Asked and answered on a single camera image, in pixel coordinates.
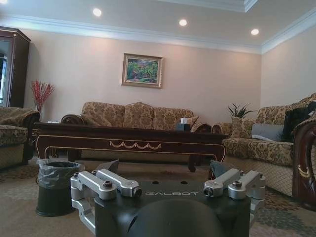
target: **coffee table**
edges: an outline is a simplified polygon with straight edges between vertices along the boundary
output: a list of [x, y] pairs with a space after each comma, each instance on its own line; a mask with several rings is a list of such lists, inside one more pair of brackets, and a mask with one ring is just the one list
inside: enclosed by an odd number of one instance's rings
[[53, 123], [35, 123], [32, 136], [40, 159], [49, 158], [51, 149], [68, 150], [69, 161], [82, 160], [81, 150], [187, 154], [190, 155], [188, 168], [191, 172], [195, 172], [194, 164], [200, 155], [212, 155], [222, 162], [225, 157], [222, 141], [228, 137], [212, 133]]

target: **floor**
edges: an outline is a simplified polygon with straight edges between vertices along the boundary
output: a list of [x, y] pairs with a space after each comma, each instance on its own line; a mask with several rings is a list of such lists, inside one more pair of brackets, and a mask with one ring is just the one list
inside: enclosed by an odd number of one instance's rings
[[[34, 212], [38, 166], [29, 165], [0, 172], [0, 236], [92, 237], [77, 212], [61, 217], [40, 217]], [[87, 170], [99, 163], [85, 162]], [[190, 173], [185, 165], [120, 163], [118, 174], [136, 180], [198, 180], [204, 182], [208, 166]], [[266, 190], [265, 207], [259, 211], [251, 237], [316, 237], [316, 212], [301, 208], [291, 198]]]

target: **picture frame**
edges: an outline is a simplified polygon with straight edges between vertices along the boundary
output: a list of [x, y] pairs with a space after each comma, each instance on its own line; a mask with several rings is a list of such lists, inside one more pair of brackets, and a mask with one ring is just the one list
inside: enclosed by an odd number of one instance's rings
[[163, 58], [124, 54], [121, 85], [161, 88]]

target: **red decorative branches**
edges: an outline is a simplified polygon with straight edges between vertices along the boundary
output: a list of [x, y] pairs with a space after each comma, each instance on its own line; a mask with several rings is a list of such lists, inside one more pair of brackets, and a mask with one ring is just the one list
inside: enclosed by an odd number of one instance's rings
[[31, 82], [31, 89], [33, 92], [33, 99], [36, 106], [36, 109], [41, 112], [43, 104], [47, 98], [53, 93], [54, 86], [50, 83], [33, 81]]

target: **beige wall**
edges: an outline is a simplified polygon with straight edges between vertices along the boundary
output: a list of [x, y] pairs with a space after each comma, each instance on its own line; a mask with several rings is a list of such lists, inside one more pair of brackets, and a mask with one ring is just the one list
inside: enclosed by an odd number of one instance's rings
[[262, 56], [261, 106], [285, 105], [316, 92], [316, 26]]
[[[191, 109], [199, 121], [230, 121], [230, 102], [260, 105], [261, 56], [165, 44], [140, 43], [23, 30], [32, 39], [25, 106], [33, 107], [30, 82], [55, 85], [43, 121], [80, 114], [86, 101]], [[124, 53], [165, 58], [163, 89], [121, 86]]]

